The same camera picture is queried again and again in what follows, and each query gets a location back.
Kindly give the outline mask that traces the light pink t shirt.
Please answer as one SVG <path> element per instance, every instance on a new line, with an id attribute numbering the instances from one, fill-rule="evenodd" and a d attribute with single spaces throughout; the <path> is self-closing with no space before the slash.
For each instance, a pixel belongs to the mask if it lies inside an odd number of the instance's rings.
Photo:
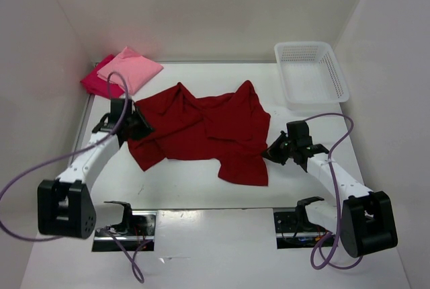
<path id="1" fill-rule="evenodd" d="M 128 93 L 134 95 L 164 67 L 150 60 L 135 50 L 125 47 L 108 64 L 97 71 L 97 76 L 107 81 L 108 75 L 113 72 L 121 74 L 126 82 Z"/>

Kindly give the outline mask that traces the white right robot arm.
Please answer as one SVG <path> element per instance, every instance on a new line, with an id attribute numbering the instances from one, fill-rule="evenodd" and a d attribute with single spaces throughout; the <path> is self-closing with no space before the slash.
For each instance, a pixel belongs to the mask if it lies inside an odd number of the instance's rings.
<path id="1" fill-rule="evenodd" d="M 339 200 L 334 206 L 318 196 L 299 200 L 295 207 L 299 230 L 319 226 L 339 234 L 343 248 L 351 257 L 398 245 L 389 196 L 359 183 L 329 158 L 326 147 L 313 144 L 311 137 L 294 139 L 282 132 L 262 156 L 281 165 L 292 159 Z"/>

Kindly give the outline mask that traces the magenta t shirt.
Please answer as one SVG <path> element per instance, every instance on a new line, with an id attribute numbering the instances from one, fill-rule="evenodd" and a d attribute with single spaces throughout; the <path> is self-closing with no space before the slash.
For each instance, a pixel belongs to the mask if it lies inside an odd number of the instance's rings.
<path id="1" fill-rule="evenodd" d="M 88 94 L 98 95 L 110 99 L 112 97 L 118 98 L 124 93 L 124 90 L 118 84 L 110 83 L 110 85 L 108 85 L 106 81 L 97 75 L 98 70 L 102 69 L 113 59 L 114 55 L 107 55 L 101 62 L 95 65 L 95 67 L 86 77 L 80 81 Z"/>

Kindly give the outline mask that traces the dark red t shirt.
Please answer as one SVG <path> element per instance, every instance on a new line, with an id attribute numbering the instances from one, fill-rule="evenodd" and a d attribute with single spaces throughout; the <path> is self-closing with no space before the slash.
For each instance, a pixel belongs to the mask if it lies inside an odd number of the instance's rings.
<path id="1" fill-rule="evenodd" d="M 163 159 L 220 162 L 218 177 L 229 183 L 265 187 L 270 115 L 252 82 L 234 93 L 197 98 L 181 83 L 136 102 L 154 128 L 128 149 L 146 171 Z"/>

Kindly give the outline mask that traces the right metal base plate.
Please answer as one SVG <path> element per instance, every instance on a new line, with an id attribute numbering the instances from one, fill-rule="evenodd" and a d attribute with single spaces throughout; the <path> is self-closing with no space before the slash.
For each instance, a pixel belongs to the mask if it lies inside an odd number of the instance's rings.
<path id="1" fill-rule="evenodd" d="M 293 208 L 281 208 L 273 211 L 275 237 L 278 249 L 313 248 L 322 239 L 327 230 L 312 224 L 298 224 L 298 217 Z"/>

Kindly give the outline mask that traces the white plastic basket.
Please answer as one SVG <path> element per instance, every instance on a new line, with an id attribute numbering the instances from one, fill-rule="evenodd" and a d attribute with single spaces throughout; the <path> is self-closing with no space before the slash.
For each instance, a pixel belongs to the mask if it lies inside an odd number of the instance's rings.
<path id="1" fill-rule="evenodd" d="M 289 108 L 310 111 L 349 100 L 349 89 L 331 45 L 321 41 L 280 42 L 274 53 Z"/>

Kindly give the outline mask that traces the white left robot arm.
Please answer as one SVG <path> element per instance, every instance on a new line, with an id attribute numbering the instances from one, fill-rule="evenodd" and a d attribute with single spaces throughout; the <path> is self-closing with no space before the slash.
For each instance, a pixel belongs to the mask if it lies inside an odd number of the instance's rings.
<path id="1" fill-rule="evenodd" d="M 99 174 L 125 142 L 140 140 L 154 131 L 132 100 L 115 99 L 73 162 L 58 177 L 45 179 L 38 186 L 39 232 L 88 238 L 97 222 L 91 189 Z"/>

